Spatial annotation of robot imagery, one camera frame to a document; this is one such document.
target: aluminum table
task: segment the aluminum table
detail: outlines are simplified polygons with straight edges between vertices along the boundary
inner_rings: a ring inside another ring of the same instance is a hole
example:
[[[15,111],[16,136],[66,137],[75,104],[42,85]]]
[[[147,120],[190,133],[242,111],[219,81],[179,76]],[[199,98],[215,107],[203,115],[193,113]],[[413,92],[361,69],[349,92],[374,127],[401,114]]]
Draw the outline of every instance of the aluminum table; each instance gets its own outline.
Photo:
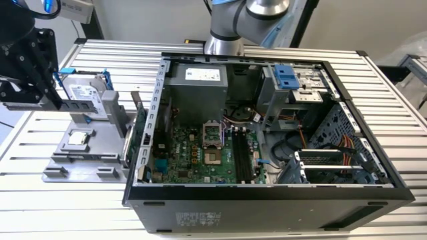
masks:
[[[124,184],[42,181],[71,117],[27,112],[0,148],[0,239],[427,239],[427,123],[371,59],[355,51],[257,46],[245,51],[249,57],[330,61],[415,202],[351,232],[148,234],[122,206]],[[134,111],[130,91],[139,91],[150,106],[162,52],[201,54],[203,46],[88,40],[74,45],[62,67],[108,68],[120,104]]]

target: ram slot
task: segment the ram slot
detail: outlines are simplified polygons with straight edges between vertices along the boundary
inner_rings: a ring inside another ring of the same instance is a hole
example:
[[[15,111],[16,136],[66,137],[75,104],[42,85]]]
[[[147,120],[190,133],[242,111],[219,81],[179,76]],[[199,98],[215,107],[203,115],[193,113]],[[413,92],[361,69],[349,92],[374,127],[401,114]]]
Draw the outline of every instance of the ram slot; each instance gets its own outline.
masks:
[[[233,132],[233,155],[237,172],[238,183],[245,181],[250,183],[253,180],[251,162],[250,162],[250,146],[245,131]]]

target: blue connector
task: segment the blue connector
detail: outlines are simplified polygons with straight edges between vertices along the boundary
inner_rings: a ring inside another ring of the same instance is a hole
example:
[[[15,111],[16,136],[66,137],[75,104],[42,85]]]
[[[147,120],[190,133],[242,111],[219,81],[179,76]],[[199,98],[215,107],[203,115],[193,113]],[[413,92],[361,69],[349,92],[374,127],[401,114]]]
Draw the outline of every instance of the blue connector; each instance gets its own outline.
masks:
[[[257,162],[262,163],[262,164],[270,164],[270,160],[265,160],[265,159],[261,159],[261,158],[257,158]]]
[[[274,65],[274,76],[279,81],[281,89],[297,90],[301,88],[301,82],[295,76],[291,65]]]
[[[104,68],[104,71],[102,72],[102,74],[106,76],[107,89],[114,91],[115,88],[112,83],[112,76],[110,74],[110,71],[107,71],[107,68]]]

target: black metal bracket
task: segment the black metal bracket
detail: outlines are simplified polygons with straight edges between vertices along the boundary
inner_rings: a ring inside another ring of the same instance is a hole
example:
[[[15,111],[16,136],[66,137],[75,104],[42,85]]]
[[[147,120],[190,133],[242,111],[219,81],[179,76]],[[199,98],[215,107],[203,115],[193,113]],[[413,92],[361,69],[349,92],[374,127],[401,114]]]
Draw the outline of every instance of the black metal bracket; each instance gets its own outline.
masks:
[[[393,84],[402,82],[411,73],[411,70],[406,66],[378,66],[378,68]]]
[[[313,17],[314,11],[318,7],[319,0],[307,0],[305,9],[301,14],[299,23],[295,29],[293,41],[290,44],[290,48],[299,48],[303,40],[303,36],[306,33],[306,29],[309,26],[310,19]]]
[[[87,39],[104,39],[104,33],[95,8],[91,16],[91,22],[88,24],[82,23],[82,28]]]

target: wire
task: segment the wire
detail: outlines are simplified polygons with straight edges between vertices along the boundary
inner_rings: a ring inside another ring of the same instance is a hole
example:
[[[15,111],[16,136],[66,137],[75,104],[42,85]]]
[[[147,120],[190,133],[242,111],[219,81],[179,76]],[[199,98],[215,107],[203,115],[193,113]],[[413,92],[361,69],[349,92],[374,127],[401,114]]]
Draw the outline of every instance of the wire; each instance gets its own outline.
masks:
[[[282,167],[274,166],[271,163],[263,163],[263,164],[270,165],[274,169],[282,169]]]
[[[207,8],[207,11],[209,11],[209,14],[213,15],[213,9],[211,9],[211,6],[210,6],[210,3],[209,3],[209,0],[203,0],[205,2],[205,5],[206,5],[206,8]]]
[[[225,115],[223,117],[225,117],[225,119],[226,119],[229,122],[231,122],[231,123],[234,123],[234,124],[249,124],[249,123],[253,122],[253,121],[235,121],[235,120],[231,120],[231,119],[230,119],[230,116],[227,117],[226,115]]]
[[[72,23],[75,32],[78,33],[78,38],[80,38],[80,34],[79,34],[79,30],[78,30],[78,28],[76,28],[75,22],[74,22],[74,20],[70,20],[70,21],[71,21],[71,23]]]
[[[0,124],[4,125],[4,126],[7,126],[7,127],[10,127],[10,128],[15,128],[12,125],[4,123],[3,121],[0,121]]]
[[[299,136],[301,136],[301,141],[302,141],[302,147],[306,149],[307,144],[306,144],[306,139],[305,139],[305,135],[303,135],[303,131],[302,131],[302,121],[299,121],[298,130],[299,130]]]
[[[62,12],[62,0],[56,0],[56,12],[54,13],[40,13],[40,12],[36,12],[34,10],[30,10],[28,8],[23,7],[22,5],[19,5],[18,2],[15,2],[15,5],[19,6],[24,11],[30,12],[31,13],[31,16],[35,18],[35,19],[43,19],[43,20],[51,20],[51,19],[55,19],[59,15],[60,15],[60,12]]]

